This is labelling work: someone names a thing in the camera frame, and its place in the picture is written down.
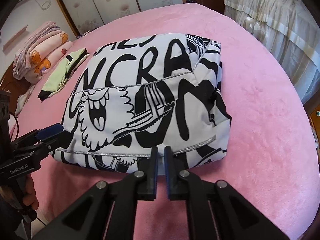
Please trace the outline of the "person left hand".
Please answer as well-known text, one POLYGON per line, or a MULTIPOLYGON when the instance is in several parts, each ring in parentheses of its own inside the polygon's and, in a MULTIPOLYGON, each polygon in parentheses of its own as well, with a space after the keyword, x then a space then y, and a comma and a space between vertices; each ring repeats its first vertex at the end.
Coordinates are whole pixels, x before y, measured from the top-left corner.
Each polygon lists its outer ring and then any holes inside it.
POLYGON ((36 191, 34 188, 34 181, 32 179, 31 174, 28 174, 26 176, 25 195, 23 197, 23 204, 25 206, 31 207, 35 211, 39 208, 39 201, 36 197, 36 191))

